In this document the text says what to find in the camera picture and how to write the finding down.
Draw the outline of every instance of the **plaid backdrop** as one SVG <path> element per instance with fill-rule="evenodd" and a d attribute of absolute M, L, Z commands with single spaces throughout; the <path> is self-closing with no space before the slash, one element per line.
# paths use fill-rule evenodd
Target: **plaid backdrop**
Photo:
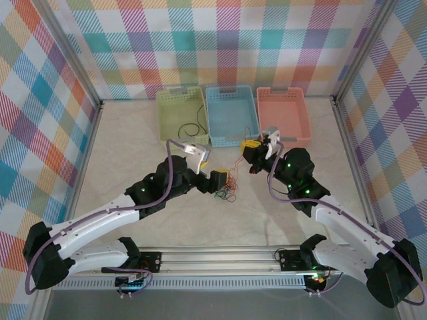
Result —
<path fill-rule="evenodd" d="M 330 95 L 380 0 L 49 2 L 99 94 L 131 99 L 216 83 Z"/>
<path fill-rule="evenodd" d="M 62 220 L 95 113 L 30 0 L 0 0 L 0 319 L 22 319 L 32 224 Z"/>
<path fill-rule="evenodd" d="M 346 95 L 346 116 L 383 231 L 427 268 L 427 1 L 400 0 Z"/>

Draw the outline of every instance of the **green basket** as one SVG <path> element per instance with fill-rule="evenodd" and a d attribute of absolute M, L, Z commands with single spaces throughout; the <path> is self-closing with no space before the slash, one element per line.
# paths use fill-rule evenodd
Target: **green basket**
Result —
<path fill-rule="evenodd" d="M 159 140 L 163 144 L 166 144 L 168 139 L 173 139 L 180 143 L 199 143 L 201 145 L 209 143 L 206 106 L 201 87 L 184 87 L 158 91 L 155 95 L 155 100 L 157 103 Z M 197 132 L 197 127 L 188 125 L 181 128 L 180 137 L 178 137 L 178 130 L 182 125 L 197 123 L 199 109 L 198 122 L 207 132 L 205 133 L 200 127 L 199 133 L 194 137 L 190 137 L 185 134 L 185 131 L 192 135 Z"/>

